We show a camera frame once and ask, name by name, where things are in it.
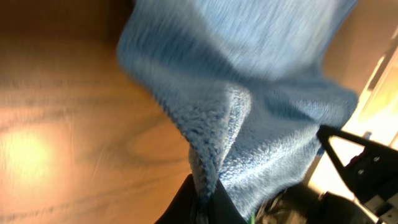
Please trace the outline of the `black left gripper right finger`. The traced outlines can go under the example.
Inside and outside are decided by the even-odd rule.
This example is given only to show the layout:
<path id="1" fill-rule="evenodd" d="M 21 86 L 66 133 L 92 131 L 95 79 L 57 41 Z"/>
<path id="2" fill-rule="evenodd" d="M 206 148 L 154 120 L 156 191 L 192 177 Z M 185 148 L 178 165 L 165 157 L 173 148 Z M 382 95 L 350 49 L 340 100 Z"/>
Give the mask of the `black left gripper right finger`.
<path id="1" fill-rule="evenodd" d="M 207 211 L 209 224 L 246 224 L 220 180 L 217 180 Z"/>

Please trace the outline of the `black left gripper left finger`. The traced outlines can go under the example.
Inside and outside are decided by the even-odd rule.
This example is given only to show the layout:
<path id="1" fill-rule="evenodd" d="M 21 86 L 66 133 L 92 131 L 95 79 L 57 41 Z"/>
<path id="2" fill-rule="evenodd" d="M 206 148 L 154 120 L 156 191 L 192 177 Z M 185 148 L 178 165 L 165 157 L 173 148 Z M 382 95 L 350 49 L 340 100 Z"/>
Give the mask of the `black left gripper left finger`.
<path id="1" fill-rule="evenodd" d="M 189 174 L 155 224 L 196 224 L 197 199 L 193 176 Z"/>

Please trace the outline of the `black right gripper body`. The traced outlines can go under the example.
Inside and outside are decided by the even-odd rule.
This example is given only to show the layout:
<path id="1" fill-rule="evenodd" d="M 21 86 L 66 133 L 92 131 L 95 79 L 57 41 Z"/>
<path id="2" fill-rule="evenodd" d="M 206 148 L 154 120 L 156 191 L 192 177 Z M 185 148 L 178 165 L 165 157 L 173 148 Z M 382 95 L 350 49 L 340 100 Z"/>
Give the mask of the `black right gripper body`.
<path id="1" fill-rule="evenodd" d="M 397 224 L 397 209 L 381 209 L 372 220 L 354 202 L 326 192 L 318 194 L 303 184 L 290 187 L 261 206 L 256 222 L 262 224 Z"/>

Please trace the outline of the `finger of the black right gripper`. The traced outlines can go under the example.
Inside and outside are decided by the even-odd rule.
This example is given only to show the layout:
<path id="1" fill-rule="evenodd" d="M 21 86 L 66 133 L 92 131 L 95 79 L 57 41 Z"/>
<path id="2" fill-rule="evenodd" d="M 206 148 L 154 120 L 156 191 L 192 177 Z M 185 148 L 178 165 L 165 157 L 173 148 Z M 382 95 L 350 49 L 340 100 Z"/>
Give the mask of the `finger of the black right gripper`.
<path id="1" fill-rule="evenodd" d="M 344 165 L 329 143 L 333 136 L 359 144 L 364 150 Z M 397 194 L 396 150 L 325 125 L 320 126 L 317 137 L 343 182 L 360 202 L 368 202 L 375 196 L 387 201 Z"/>

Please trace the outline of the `blue microfiber cloth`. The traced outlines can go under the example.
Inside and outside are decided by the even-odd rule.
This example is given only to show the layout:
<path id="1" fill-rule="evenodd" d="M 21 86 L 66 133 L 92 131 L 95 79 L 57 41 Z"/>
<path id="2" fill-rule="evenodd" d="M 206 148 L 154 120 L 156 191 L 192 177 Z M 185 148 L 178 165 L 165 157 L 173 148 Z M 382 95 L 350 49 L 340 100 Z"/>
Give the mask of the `blue microfiber cloth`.
<path id="1" fill-rule="evenodd" d="M 118 60 L 190 145 L 201 204 L 221 182 L 248 219 L 299 183 L 323 124 L 342 128 L 358 96 L 323 75 L 352 0 L 141 0 Z"/>

